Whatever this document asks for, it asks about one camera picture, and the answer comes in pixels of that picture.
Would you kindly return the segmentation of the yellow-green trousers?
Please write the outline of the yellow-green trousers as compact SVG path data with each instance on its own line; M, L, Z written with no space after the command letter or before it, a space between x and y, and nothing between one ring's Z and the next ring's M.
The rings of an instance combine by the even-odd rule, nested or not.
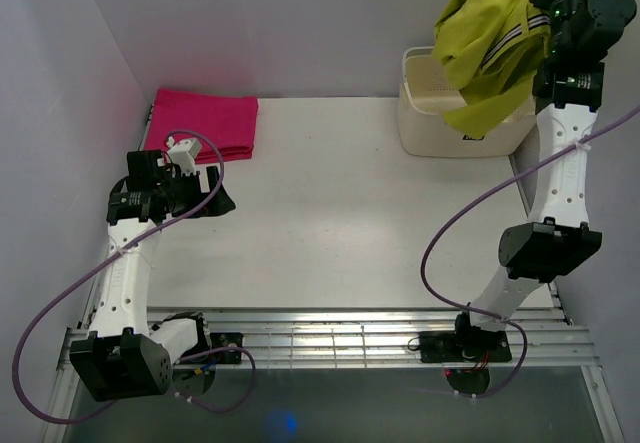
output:
M434 26L432 57L465 101L445 123L482 138L530 96L549 55L548 14L530 0L450 0Z

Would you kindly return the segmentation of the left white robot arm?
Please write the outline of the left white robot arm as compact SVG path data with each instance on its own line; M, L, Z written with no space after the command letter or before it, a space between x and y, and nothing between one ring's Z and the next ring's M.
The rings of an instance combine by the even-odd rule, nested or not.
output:
M184 356L205 360L212 350L204 317L178 313L150 326L147 301L153 255L167 221L223 216L236 205L217 167L206 169L202 189L195 159L200 142L188 138L167 151L127 155L128 173L109 194L109 264L88 335L72 343L70 361L97 402L164 394Z

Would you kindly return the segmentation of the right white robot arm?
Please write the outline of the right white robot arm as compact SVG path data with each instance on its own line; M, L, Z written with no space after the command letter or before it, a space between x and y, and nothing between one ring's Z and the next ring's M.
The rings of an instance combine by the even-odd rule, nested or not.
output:
M551 18L550 53L533 81L540 168L529 220L508 228L499 268L455 322L464 360L506 349L508 319L540 286L566 276L601 247L585 200L588 146L602 103L604 58L637 12L635 0L532 0Z

